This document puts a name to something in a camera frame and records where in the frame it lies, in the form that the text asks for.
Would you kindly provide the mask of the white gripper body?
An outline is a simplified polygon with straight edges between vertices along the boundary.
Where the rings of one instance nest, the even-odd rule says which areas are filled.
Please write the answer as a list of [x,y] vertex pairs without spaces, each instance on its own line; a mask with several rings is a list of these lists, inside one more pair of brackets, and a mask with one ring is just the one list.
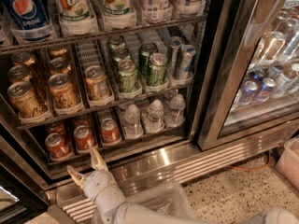
[[83,191],[94,202],[98,194],[108,186],[115,184],[116,181],[111,172],[105,170],[94,171],[86,177]]

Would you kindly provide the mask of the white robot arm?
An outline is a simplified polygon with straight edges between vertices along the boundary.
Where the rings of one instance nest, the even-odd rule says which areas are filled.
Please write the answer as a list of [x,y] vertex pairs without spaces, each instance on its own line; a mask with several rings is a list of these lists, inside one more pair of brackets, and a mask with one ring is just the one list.
[[128,202],[95,147],[90,148],[93,172],[84,175],[71,165],[67,172],[99,210],[103,224],[217,224],[186,217],[166,216]]

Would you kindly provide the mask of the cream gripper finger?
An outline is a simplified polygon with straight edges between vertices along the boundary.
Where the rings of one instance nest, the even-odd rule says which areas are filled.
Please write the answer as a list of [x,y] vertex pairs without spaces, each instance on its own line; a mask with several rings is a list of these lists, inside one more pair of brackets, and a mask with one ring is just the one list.
[[107,171],[107,164],[95,147],[90,148],[91,164],[95,171]]
[[81,188],[83,189],[84,183],[86,181],[86,176],[77,172],[74,167],[71,165],[67,166],[67,172],[72,177],[73,181]]

